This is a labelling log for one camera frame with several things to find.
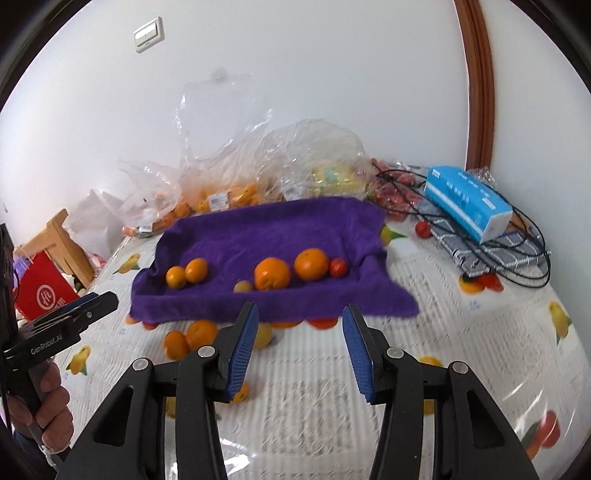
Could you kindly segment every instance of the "red box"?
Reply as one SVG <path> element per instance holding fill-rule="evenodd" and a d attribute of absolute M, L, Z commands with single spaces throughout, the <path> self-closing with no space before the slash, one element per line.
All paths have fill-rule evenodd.
<path fill-rule="evenodd" d="M 35 254 L 18 285 L 15 307 L 32 322 L 79 296 L 43 251 Z"/>

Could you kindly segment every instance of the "cherry tomato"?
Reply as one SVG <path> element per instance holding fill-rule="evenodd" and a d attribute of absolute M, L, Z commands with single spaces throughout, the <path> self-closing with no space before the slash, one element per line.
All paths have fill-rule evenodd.
<path fill-rule="evenodd" d="M 333 258 L 330 261 L 329 271 L 331 277 L 344 277 L 347 273 L 349 273 L 349 264 L 346 260 L 343 260 L 342 258 Z"/>
<path fill-rule="evenodd" d="M 420 238 L 429 238 L 431 236 L 431 225 L 426 220 L 421 220 L 414 226 L 414 231 Z"/>
<path fill-rule="evenodd" d="M 308 323 L 318 330 L 328 330 L 329 328 L 336 326 L 336 324 L 339 323 L 339 319 L 308 320 Z"/>
<path fill-rule="evenodd" d="M 552 448 L 558 442 L 560 438 L 560 426 L 558 425 L 556 413 L 552 410 L 548 410 L 544 414 L 535 432 L 535 437 L 544 448 Z"/>

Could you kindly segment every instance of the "light switch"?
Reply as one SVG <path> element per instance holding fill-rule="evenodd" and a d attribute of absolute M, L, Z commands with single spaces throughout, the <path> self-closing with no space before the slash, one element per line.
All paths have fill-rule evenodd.
<path fill-rule="evenodd" d="M 157 17 L 134 31 L 135 51 L 138 53 L 164 40 L 162 18 Z"/>

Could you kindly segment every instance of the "bed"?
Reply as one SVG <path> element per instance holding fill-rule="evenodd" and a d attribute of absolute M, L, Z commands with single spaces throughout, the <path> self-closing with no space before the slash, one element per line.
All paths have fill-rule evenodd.
<path fill-rule="evenodd" d="M 366 317 L 368 325 L 423 361 L 468 363 L 526 443 L 554 414 L 558 430 L 532 451 L 532 461 L 541 479 L 559 478 L 591 433 L 591 368 L 576 319 L 558 335 L 553 312 L 566 311 L 551 286 L 529 290 L 503 281 L 503 291 L 467 294 L 459 287 L 459 271 L 434 239 L 418 239 L 409 223 L 389 226 L 402 236 L 387 246 L 388 273 L 414 295 L 420 312 L 412 319 Z M 120 267 L 134 254 L 140 268 L 148 267 L 157 242 L 158 237 L 123 242 L 90 289 L 115 292 L 119 309 L 56 358 L 72 398 L 73 441 L 131 362 L 140 356 L 167 361 L 164 335 L 189 325 L 171 322 L 147 331 L 124 321 L 138 270 L 122 273 Z M 84 345 L 91 348 L 88 375 L 72 375 L 66 366 Z M 253 353 L 246 381 L 251 387 L 246 401 L 216 405 L 230 478 L 369 478 L 383 407 L 367 405 L 359 394 L 340 323 L 329 330 L 306 322 L 274 330 L 272 344 Z M 430 479 L 433 415 L 425 415 L 424 423 L 420 478 Z M 171 419 L 165 442 L 167 478 L 176 479 Z"/>

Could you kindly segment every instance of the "red tomato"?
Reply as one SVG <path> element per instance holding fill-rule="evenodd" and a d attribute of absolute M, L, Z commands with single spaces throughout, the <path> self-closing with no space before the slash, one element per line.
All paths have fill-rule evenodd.
<path fill-rule="evenodd" d="M 420 238 L 429 238 L 431 236 L 431 225 L 426 220 L 421 220 L 414 226 L 414 231 Z"/>
<path fill-rule="evenodd" d="M 483 273 L 482 275 L 476 277 L 474 281 L 483 287 L 491 289 L 492 291 L 504 290 L 503 284 L 493 272 Z"/>
<path fill-rule="evenodd" d="M 349 264 L 342 258 L 333 258 L 330 261 L 329 272 L 331 277 L 344 277 L 347 273 L 349 273 Z"/>
<path fill-rule="evenodd" d="M 556 413 L 552 410 L 548 410 L 544 414 L 538 429 L 535 431 L 535 438 L 544 448 L 552 448 L 558 442 L 560 438 L 560 425 L 558 425 Z"/>
<path fill-rule="evenodd" d="M 329 328 L 334 327 L 337 323 L 339 323 L 339 319 L 316 319 L 316 320 L 308 320 L 308 323 L 312 325 L 312 327 L 318 330 L 328 330 Z"/>

